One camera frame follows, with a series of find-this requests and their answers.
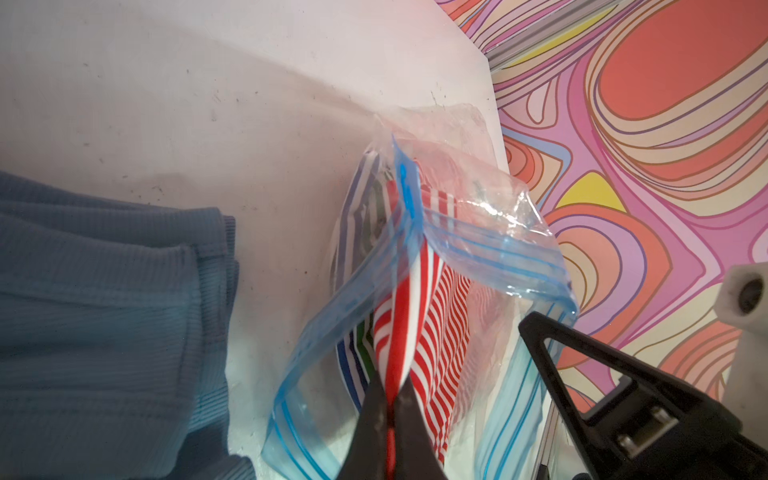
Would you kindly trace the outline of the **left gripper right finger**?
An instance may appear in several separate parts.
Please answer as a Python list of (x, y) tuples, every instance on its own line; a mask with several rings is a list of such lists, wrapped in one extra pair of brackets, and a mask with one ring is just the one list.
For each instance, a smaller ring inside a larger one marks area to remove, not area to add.
[(408, 379), (393, 405), (393, 478), (446, 480), (442, 464), (433, 450), (419, 400), (411, 379)]

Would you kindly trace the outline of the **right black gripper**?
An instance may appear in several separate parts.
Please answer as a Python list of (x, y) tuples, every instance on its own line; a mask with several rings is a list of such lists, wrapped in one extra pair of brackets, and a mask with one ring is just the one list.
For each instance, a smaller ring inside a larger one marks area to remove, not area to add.
[[(541, 313), (520, 335), (594, 479), (764, 479), (767, 452), (724, 405), (690, 384)], [(549, 348), (562, 345), (619, 372), (588, 412), (575, 406)]]

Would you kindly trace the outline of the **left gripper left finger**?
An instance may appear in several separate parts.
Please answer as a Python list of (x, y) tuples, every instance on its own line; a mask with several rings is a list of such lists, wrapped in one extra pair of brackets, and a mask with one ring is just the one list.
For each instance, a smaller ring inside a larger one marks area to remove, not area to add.
[(389, 470), (389, 404), (378, 374), (369, 382), (349, 451), (337, 480), (385, 480)]

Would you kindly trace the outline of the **red white striped tank top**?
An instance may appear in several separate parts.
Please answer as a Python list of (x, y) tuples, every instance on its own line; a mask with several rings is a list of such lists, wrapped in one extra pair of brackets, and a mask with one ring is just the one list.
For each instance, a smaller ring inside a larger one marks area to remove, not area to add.
[(470, 339), (471, 286), (423, 241), (405, 277), (374, 311), (373, 345), (389, 409), (411, 379), (441, 463)]

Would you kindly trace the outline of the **clear vacuum bag blue zip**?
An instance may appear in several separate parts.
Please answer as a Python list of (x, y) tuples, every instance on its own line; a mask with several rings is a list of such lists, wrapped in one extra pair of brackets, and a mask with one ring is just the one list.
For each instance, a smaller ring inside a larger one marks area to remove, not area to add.
[(545, 387), (517, 328), (578, 315), (526, 184), (500, 169), (469, 104), (378, 116), (262, 450), (288, 479), (340, 471), (373, 382), (411, 384), (453, 479), (528, 479)]

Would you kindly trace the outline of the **grey-blue ribbed tank top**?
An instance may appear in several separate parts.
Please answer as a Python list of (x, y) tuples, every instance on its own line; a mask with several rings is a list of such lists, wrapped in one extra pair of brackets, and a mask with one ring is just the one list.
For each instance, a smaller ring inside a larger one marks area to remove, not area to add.
[(1, 177), (1, 475), (251, 479), (227, 445), (236, 221)]

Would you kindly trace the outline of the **green white striped tank top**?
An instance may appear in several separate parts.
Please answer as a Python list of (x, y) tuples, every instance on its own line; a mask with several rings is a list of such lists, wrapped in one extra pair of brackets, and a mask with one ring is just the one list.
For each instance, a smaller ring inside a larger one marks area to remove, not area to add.
[[(392, 179), (381, 178), (375, 180), (369, 191), (368, 196), (355, 212), (354, 219), (360, 227), (356, 237), (354, 260), (355, 266), (359, 267), (365, 258), (370, 254), (376, 245), (378, 238), (384, 229), (389, 216), (392, 213), (392, 199), (396, 195), (396, 186)], [(366, 364), (368, 370), (374, 368), (374, 347), (373, 347), (373, 313), (371, 309), (363, 318), (363, 321), (355, 330), (355, 348), (361, 361)]]

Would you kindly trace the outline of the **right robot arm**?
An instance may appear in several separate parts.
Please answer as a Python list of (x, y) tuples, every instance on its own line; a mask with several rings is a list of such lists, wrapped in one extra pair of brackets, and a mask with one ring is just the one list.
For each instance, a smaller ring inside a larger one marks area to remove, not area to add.
[[(592, 478), (766, 478), (766, 264), (730, 269), (714, 311), (741, 332), (721, 402), (540, 313), (520, 323), (521, 337)], [(580, 413), (547, 351), (552, 342), (621, 373), (618, 387)]]

